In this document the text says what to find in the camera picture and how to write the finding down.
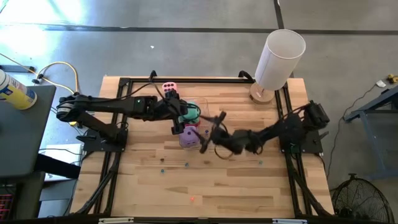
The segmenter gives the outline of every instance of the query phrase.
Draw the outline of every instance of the lamp shade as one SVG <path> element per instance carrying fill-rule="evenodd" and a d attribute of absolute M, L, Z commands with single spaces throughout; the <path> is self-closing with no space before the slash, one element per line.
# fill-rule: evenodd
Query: lamp shade
<path fill-rule="evenodd" d="M 262 50 L 255 78 L 265 90 L 278 90 L 293 72 L 305 52 L 303 37 L 291 30 L 270 33 Z"/>

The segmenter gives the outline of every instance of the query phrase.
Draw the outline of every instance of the gray floor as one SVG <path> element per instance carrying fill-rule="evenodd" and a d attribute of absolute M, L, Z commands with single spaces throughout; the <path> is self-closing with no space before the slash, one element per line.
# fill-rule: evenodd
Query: gray floor
<path fill-rule="evenodd" d="M 219 27 L 275 29 L 272 0 L 84 0 L 9 1 L 0 23 L 79 24 L 116 27 Z M 394 0 L 280 0 L 286 28 L 389 30 L 398 29 Z M 345 108 L 389 73 L 398 73 L 396 35 L 304 35 L 307 51 L 295 70 L 305 79 L 308 96 L 323 105 L 331 122 L 324 138 L 329 163 L 338 119 Z M 75 66 L 81 91 L 97 95 L 104 75 L 226 76 L 240 70 L 254 74 L 267 34 L 175 32 L 65 32 L 35 27 L 1 27 L 1 52 L 37 68 L 63 60 Z M 1 63 L 8 63 L 0 58 Z M 29 84 L 32 75 L 14 74 Z M 72 71 L 64 66 L 47 70 L 50 79 L 74 86 Z M 374 89 L 357 103 L 377 97 Z M 57 90 L 56 98 L 67 95 Z M 375 172 L 374 154 L 354 121 L 342 124 L 337 141 L 330 188 L 348 178 Z M 77 142 L 76 131 L 51 116 L 42 147 Z M 398 215 L 398 179 L 375 181 Z M 41 215 L 59 215 L 42 212 Z"/>

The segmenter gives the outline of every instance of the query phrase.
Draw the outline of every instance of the wooden tabletop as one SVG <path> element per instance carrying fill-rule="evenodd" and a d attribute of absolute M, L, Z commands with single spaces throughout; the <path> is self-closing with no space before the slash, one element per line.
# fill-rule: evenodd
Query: wooden tabletop
<path fill-rule="evenodd" d="M 114 98 L 120 77 L 104 77 L 99 96 Z M 304 81 L 288 79 L 293 109 L 308 102 Z M 133 91 L 142 83 L 133 85 Z M 178 83 L 184 98 L 205 98 L 211 116 L 221 110 L 228 131 L 261 130 L 278 120 L 275 99 L 256 105 L 249 98 L 251 84 Z M 157 95 L 147 86 L 136 95 Z M 282 104 L 285 106 L 283 93 Z M 96 113 L 105 123 L 112 114 Z M 112 216 L 129 217 L 228 217 L 291 218 L 294 216 L 286 163 L 279 152 L 278 139 L 267 141 L 257 156 L 244 151 L 230 160 L 222 160 L 209 147 L 182 149 L 178 135 L 170 132 L 171 121 L 143 122 L 128 119 L 129 137 L 122 154 L 114 195 Z M 83 161 L 71 211 L 77 211 L 98 185 L 103 152 L 95 152 Z M 307 184 L 324 208 L 333 213 L 325 171 L 320 158 L 303 155 Z M 107 199 L 105 189 L 102 208 Z M 301 191 L 300 208 L 304 212 Z"/>

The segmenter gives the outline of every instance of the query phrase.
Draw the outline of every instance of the purple cube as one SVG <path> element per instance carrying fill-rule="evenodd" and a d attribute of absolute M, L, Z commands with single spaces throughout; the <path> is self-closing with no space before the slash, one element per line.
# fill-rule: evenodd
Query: purple cube
<path fill-rule="evenodd" d="M 182 147 L 193 147 L 199 144 L 198 136 L 193 132 L 195 130 L 198 132 L 195 126 L 186 126 L 184 132 L 180 134 L 180 145 Z"/>

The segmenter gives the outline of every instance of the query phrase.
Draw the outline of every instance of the fan grille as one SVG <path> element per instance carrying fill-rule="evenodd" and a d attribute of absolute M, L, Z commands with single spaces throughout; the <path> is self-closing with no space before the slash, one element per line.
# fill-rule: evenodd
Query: fan grille
<path fill-rule="evenodd" d="M 332 197 L 339 217 L 394 223 L 388 201 L 373 184 L 352 177 L 343 182 Z"/>

